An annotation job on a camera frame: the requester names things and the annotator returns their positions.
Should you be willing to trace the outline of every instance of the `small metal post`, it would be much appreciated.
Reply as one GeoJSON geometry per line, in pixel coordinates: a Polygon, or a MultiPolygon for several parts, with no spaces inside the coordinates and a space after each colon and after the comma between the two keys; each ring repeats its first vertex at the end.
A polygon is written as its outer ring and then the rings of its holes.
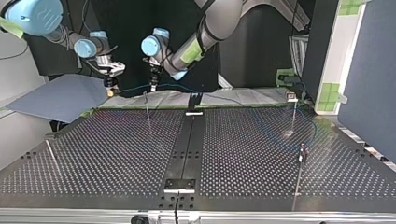
{"type": "Polygon", "coordinates": [[[148,92],[144,92],[145,95],[145,104],[146,104],[146,112],[148,114],[148,120],[149,120],[149,97],[148,97],[148,92]]]}

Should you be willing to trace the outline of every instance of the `green tape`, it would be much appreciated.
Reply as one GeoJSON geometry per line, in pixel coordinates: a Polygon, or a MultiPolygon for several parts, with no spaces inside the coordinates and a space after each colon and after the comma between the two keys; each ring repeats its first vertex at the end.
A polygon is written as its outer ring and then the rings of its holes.
{"type": "Polygon", "coordinates": [[[289,68],[289,69],[278,69],[276,71],[276,85],[277,86],[293,86],[292,83],[285,83],[281,80],[279,80],[279,76],[289,76],[289,77],[294,77],[294,69],[289,68]]]}
{"type": "Polygon", "coordinates": [[[201,61],[203,58],[202,50],[199,46],[198,40],[195,39],[194,42],[190,44],[184,54],[181,56],[181,61],[183,63],[192,63],[194,61],[201,61]]]}
{"type": "Polygon", "coordinates": [[[340,98],[339,89],[338,83],[323,83],[317,111],[333,112],[340,98]]]}
{"type": "Polygon", "coordinates": [[[85,111],[80,116],[87,119],[87,118],[90,118],[94,112],[95,112],[95,110],[91,109],[91,110],[85,111]]]}
{"type": "Polygon", "coordinates": [[[14,23],[12,21],[7,21],[6,19],[0,17],[0,26],[10,34],[15,35],[19,39],[21,39],[23,36],[23,29],[17,23],[14,23]]]}
{"type": "Polygon", "coordinates": [[[358,15],[361,4],[362,0],[342,0],[338,15],[358,15]]]}

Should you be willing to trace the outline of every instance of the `metal table surface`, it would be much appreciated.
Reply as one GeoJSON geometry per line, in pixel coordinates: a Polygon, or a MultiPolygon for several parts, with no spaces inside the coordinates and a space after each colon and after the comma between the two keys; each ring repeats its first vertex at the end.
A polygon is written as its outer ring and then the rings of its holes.
{"type": "Polygon", "coordinates": [[[396,213],[396,174],[309,111],[150,113],[97,111],[22,155],[0,172],[0,208],[396,213]],[[167,179],[195,193],[165,194],[167,179]]]}

